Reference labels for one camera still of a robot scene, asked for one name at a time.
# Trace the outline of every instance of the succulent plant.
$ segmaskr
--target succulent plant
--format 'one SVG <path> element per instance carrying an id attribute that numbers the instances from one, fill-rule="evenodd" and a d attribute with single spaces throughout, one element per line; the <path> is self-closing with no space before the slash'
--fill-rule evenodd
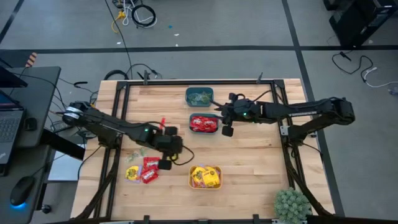
<path id="1" fill-rule="evenodd" d="M 311 215 L 311 205 L 303 193 L 293 190 L 280 190 L 274 201 L 275 214 L 285 224 L 301 224 Z"/>

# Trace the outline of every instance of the black desk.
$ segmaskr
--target black desk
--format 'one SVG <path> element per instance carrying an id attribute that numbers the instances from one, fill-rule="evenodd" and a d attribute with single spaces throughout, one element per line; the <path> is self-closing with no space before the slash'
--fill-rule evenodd
<path id="1" fill-rule="evenodd" d="M 23 69 L 12 68 L 9 71 L 21 74 Z M 23 75 L 43 78 L 56 85 L 60 71 L 60 67 L 31 67 L 25 69 Z M 80 160 L 83 159 L 85 152 L 82 147 L 44 129 L 55 88 L 48 82 L 32 77 L 22 76 L 28 87 L 15 88 L 11 94 L 11 97 L 26 109 L 26 118 L 37 120 L 37 130 L 22 130 L 18 134 L 17 147 L 12 152 L 9 164 L 9 173 L 5 177 L 0 177 L 0 223 L 29 223 L 33 211 L 40 210 L 47 186 L 44 182 L 45 173 L 49 170 L 42 169 L 35 174 L 35 185 L 26 204 L 21 208 L 11 206 L 10 193 L 20 178 L 32 175 L 40 167 L 49 164 L 53 159 L 52 149 Z M 12 89 L 2 90 L 9 94 Z"/>

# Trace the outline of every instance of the white cable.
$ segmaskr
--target white cable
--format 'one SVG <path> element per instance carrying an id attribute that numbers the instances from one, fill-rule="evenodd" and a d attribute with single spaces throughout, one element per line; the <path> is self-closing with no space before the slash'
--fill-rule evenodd
<path id="1" fill-rule="evenodd" d="M 370 69 L 370 70 L 367 70 L 365 76 L 363 77 L 363 79 L 365 80 L 365 83 L 366 83 L 368 86 L 370 86 L 370 87 L 372 87 L 372 88 L 380 88 L 380 87 L 383 87 L 383 86 L 386 86 L 386 85 L 390 85 L 390 84 L 392 84 L 392 83 L 398 83 L 398 82 L 389 82 L 389 83 L 385 83 L 385 84 L 378 85 L 378 86 L 370 85 L 370 84 L 368 83 L 366 77 L 367 77 L 367 75 L 369 75 L 371 72 L 373 72 L 373 71 L 375 71 L 375 70 L 377 70 L 377 67 L 374 67 L 374 68 L 372 68 L 372 69 Z"/>
<path id="2" fill-rule="evenodd" d="M 130 0 L 130 3 L 132 5 L 132 7 L 135 8 L 136 5 L 133 3 L 132 0 Z M 127 25 L 129 25 L 129 10 L 130 10 L 130 12 L 132 12 L 132 9 L 130 8 L 130 6 L 126 6 L 126 0 L 123 0 L 123 10 L 124 10 L 124 13 L 126 14 L 126 17 L 123 19 L 122 24 L 124 26 L 127 26 Z M 144 20 L 140 20 L 139 17 L 138 17 L 137 11 L 135 11 L 134 14 L 136 15 L 136 18 L 137 18 L 138 22 L 145 22 L 145 21 L 147 21 L 149 19 L 153 19 L 154 18 L 153 16 L 151 16 L 151 17 L 148 17 L 148 18 L 146 18 Z M 143 27 L 143 28 L 153 27 L 156 24 L 156 22 L 157 22 L 157 18 L 155 18 L 155 22 L 152 25 L 147 26 L 147 27 Z"/>

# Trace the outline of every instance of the computer mouse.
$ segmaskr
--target computer mouse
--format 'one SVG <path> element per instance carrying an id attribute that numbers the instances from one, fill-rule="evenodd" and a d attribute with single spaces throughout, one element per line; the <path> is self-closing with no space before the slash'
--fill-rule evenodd
<path id="1" fill-rule="evenodd" d="M 29 197 L 29 193 L 35 183 L 35 178 L 32 176 L 23 177 L 18 180 L 17 184 L 11 191 L 10 202 L 13 206 L 23 204 Z"/>

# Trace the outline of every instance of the yellow bowl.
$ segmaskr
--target yellow bowl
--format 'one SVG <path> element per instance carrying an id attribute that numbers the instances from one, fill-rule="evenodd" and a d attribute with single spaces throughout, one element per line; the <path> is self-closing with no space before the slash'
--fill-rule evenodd
<path id="1" fill-rule="evenodd" d="M 188 173 L 188 185 L 192 189 L 197 189 L 197 190 L 218 190 L 218 189 L 221 188 L 221 186 L 223 185 L 223 171 L 218 166 L 210 166 L 210 167 L 212 167 L 212 168 L 216 169 L 218 172 L 220 172 L 220 175 L 218 176 L 220 178 L 220 183 L 219 184 L 215 185 L 215 187 L 210 187 L 210 188 L 202 188 L 202 187 L 194 187 L 194 186 L 192 186 L 191 174 L 197 167 L 198 166 L 191 166 L 191 168 L 189 169 L 189 173 Z"/>

